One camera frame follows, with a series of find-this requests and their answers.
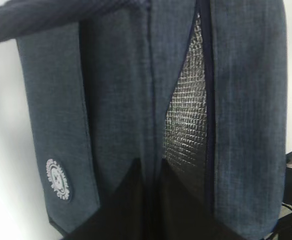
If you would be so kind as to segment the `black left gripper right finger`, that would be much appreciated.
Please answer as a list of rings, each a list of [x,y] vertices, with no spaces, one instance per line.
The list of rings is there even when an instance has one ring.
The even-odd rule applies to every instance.
[[[165,240],[237,240],[238,234],[217,221],[180,181],[166,160],[159,184]]]

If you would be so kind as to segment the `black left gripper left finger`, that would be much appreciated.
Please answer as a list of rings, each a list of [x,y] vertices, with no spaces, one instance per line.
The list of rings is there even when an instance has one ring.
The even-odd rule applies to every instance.
[[[110,198],[66,240],[149,240],[148,199],[139,159]]]

